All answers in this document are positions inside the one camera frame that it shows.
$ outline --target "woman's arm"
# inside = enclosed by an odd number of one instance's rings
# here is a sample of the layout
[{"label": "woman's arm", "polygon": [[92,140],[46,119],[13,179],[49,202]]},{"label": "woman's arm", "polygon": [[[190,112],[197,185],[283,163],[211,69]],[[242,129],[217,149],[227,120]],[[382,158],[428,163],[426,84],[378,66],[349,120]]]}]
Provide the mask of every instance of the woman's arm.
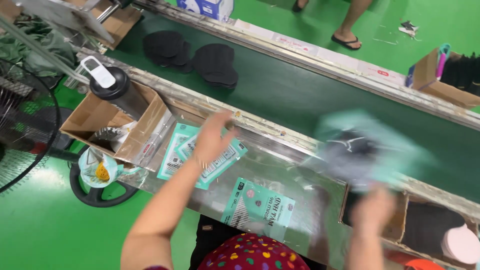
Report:
[{"label": "woman's arm", "polygon": [[208,118],[197,137],[190,159],[154,195],[137,218],[125,239],[121,255],[122,270],[143,270],[163,266],[173,270],[170,238],[187,206],[203,166],[217,158],[235,136],[221,131],[231,112]]},{"label": "woman's arm", "polygon": [[355,206],[347,270],[383,270],[381,234],[394,210],[395,197],[381,186],[375,187]]}]

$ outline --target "conveyor belt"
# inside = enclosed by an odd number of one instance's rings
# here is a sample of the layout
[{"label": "conveyor belt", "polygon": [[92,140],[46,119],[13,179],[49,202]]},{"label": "conveyor belt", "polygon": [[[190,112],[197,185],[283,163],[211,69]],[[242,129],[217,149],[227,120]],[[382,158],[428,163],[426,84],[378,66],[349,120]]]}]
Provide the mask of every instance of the conveyor belt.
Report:
[{"label": "conveyor belt", "polygon": [[[251,49],[214,37],[205,32],[144,12],[115,51],[107,56],[149,71],[169,81],[200,92],[313,136],[318,117],[339,110],[362,108],[416,143],[429,150],[435,159],[420,172],[403,172],[418,180],[480,202],[480,153],[478,131],[402,105],[334,79],[315,74]],[[234,68],[240,80],[234,91],[208,86],[195,72],[179,72],[158,67],[145,58],[142,39],[159,30],[181,32],[192,43],[192,54],[209,43],[224,43],[235,49]]]}]

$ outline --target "person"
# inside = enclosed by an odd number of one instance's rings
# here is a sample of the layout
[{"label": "person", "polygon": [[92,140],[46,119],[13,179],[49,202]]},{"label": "person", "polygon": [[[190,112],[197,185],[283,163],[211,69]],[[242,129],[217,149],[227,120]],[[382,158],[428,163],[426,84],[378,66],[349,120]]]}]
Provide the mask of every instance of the person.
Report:
[{"label": "person", "polygon": [[[220,112],[207,119],[192,156],[143,209],[123,244],[122,270],[173,270],[170,239],[198,177],[237,134],[232,130],[221,137],[221,130],[230,117],[231,112]],[[394,205],[389,192],[376,187],[355,206],[351,215],[353,233],[347,269],[382,269],[380,233]],[[196,242],[190,270],[325,269],[325,265],[298,255],[274,239],[244,233],[205,216],[200,217]]]},{"label": "person", "polygon": [[[292,10],[300,12],[307,5],[308,0],[297,0],[293,4]],[[342,45],[350,50],[358,50],[361,47],[361,42],[358,37],[352,33],[352,26],[360,18],[360,16],[367,10],[372,3],[372,0],[351,0],[350,8],[340,27],[333,33],[332,41]]]}]

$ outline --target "white bottle handle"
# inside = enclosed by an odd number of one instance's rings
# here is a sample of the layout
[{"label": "white bottle handle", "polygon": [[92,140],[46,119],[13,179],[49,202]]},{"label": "white bottle handle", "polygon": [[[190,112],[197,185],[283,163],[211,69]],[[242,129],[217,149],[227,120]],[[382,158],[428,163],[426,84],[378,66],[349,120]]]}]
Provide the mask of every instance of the white bottle handle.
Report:
[{"label": "white bottle handle", "polygon": [[82,65],[82,67],[85,68],[85,70],[88,71],[88,73],[92,75],[92,77],[98,82],[101,87],[109,88],[110,86],[115,84],[115,77],[113,77],[112,74],[94,56],[86,57],[80,62],[80,64]]}]

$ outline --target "motion-blurred hand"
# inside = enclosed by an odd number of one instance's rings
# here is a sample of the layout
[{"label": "motion-blurred hand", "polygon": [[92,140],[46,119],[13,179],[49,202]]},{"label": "motion-blurred hand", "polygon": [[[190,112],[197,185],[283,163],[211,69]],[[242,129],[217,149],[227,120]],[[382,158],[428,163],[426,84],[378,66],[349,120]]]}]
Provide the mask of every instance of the motion-blurred hand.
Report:
[{"label": "motion-blurred hand", "polygon": [[378,184],[354,207],[351,215],[354,231],[380,236],[396,208],[396,197]]},{"label": "motion-blurred hand", "polygon": [[236,130],[228,131],[223,137],[222,129],[230,120],[232,112],[222,111],[210,116],[202,126],[197,137],[193,154],[209,164],[225,151],[231,140],[238,134]]}]

